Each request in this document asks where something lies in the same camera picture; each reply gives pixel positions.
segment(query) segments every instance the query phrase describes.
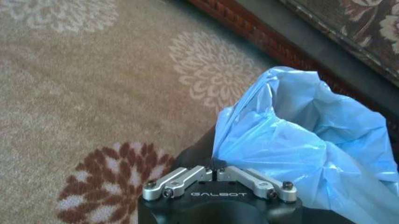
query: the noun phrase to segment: wooden trim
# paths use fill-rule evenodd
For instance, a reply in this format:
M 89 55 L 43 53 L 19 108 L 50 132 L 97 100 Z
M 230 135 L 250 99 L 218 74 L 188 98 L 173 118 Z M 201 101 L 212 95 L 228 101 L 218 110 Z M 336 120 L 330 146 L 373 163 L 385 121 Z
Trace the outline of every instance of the wooden trim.
M 314 70 L 333 92 L 346 95 L 386 118 L 389 134 L 399 139 L 399 120 L 313 60 L 289 40 L 264 24 L 233 0 L 189 0 L 225 27 L 248 39 L 273 59 L 300 70 Z

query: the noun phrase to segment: brown flower pattern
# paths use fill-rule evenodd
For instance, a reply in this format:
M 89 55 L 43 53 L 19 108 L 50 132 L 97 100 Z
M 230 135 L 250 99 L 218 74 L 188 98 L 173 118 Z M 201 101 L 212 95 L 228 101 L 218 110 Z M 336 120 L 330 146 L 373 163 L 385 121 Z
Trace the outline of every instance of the brown flower pattern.
M 137 223 L 135 200 L 142 184 L 169 171 L 173 158 L 153 144 L 123 143 L 87 154 L 66 179 L 57 199 L 65 223 Z

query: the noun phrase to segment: rug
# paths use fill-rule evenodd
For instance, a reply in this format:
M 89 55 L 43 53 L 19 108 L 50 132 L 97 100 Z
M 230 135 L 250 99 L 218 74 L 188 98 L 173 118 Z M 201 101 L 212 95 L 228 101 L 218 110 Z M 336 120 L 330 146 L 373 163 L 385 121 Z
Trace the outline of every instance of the rug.
M 273 64 L 184 1 L 0 0 L 0 223 L 135 223 Z

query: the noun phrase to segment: floral pattern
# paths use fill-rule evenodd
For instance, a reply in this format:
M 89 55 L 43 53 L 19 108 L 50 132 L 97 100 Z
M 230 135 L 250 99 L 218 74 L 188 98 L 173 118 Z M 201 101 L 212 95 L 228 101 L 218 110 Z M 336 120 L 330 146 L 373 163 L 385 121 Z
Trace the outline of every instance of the floral pattern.
M 233 44 L 204 32 L 182 32 L 172 39 L 170 58 L 189 96 L 217 113 L 233 105 L 261 70 Z
M 114 0 L 0 0 L 0 12 L 30 28 L 93 32 L 115 20 Z
M 137 223 L 135 200 L 142 184 L 169 171 L 173 158 L 153 144 L 123 143 L 87 154 L 66 179 L 57 199 L 65 223 Z
M 399 0 L 280 0 L 399 87 Z
M 394 54 L 399 54 L 399 4 L 392 7 L 390 15 L 385 16 L 385 19 L 380 21 L 380 34 L 392 41 L 392 50 Z
M 352 21 L 358 21 L 362 14 L 380 4 L 381 0 L 341 0 L 344 14 Z

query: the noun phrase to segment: white flower pattern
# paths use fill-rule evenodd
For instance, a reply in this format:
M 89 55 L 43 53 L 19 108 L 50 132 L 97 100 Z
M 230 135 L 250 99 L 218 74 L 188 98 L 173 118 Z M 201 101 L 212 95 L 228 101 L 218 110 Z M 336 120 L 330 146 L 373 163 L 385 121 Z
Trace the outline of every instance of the white flower pattern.
M 172 39 L 170 58 L 189 96 L 217 113 L 233 105 L 261 70 L 253 60 L 216 35 L 182 32 Z
M 30 28 L 93 32 L 115 20 L 115 0 L 0 0 L 0 12 Z
M 380 21 L 380 35 L 393 42 L 392 50 L 394 54 L 399 54 L 399 3 L 392 7 L 390 13 Z

